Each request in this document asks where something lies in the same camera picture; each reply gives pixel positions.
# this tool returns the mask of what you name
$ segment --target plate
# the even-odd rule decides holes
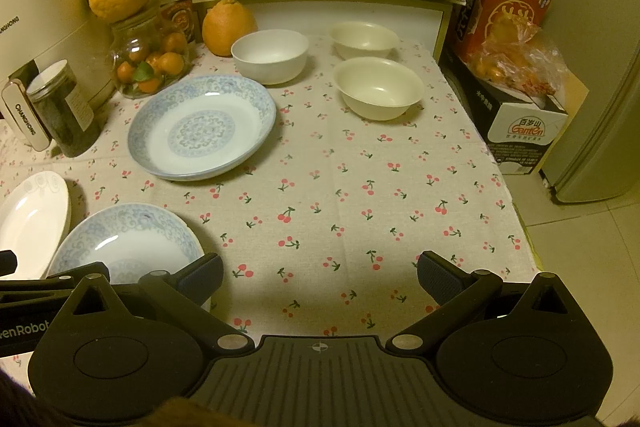
[[[18,267],[2,280],[39,279],[69,231],[66,183],[52,171],[30,176],[0,206],[0,250],[13,250]]]
[[[276,118],[269,92],[244,76],[185,78],[156,94],[131,123],[129,154],[145,171],[205,180],[258,150]]]
[[[176,272],[203,254],[196,236],[174,213],[153,204],[119,203],[75,227],[47,275],[102,261],[111,283],[135,283],[151,270]]]

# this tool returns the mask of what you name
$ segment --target plastic bag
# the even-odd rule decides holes
[[[528,19],[501,13],[467,64],[483,80],[529,96],[555,94],[568,73],[553,41]]]

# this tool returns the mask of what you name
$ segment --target refrigerator door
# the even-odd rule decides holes
[[[640,4],[636,0],[553,0],[543,28],[590,90],[543,170],[561,201],[623,194],[640,176],[629,150],[638,148],[640,134],[640,122],[632,116],[633,107],[640,109],[640,102],[634,102],[640,89],[635,72]]]

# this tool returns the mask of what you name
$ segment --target tile floor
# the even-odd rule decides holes
[[[539,175],[505,176],[545,270],[557,273],[613,359],[598,418],[640,415],[640,185],[625,196],[555,204]]]

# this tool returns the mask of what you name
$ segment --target tablecloth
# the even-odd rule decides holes
[[[497,165],[436,62],[409,41],[396,58],[423,79],[424,99],[397,120],[366,121],[335,87],[330,39],[311,36],[302,75],[268,87],[278,117],[265,144],[204,182],[161,180],[130,158],[127,130],[146,100],[114,95],[98,113],[98,141],[73,159],[33,152],[3,122],[0,190],[55,171],[72,226],[125,201],[174,212],[224,260],[212,313],[256,341],[375,333],[384,342],[436,307],[417,282],[423,250],[509,281],[537,272]],[[190,76],[234,72],[231,58],[200,45]]]

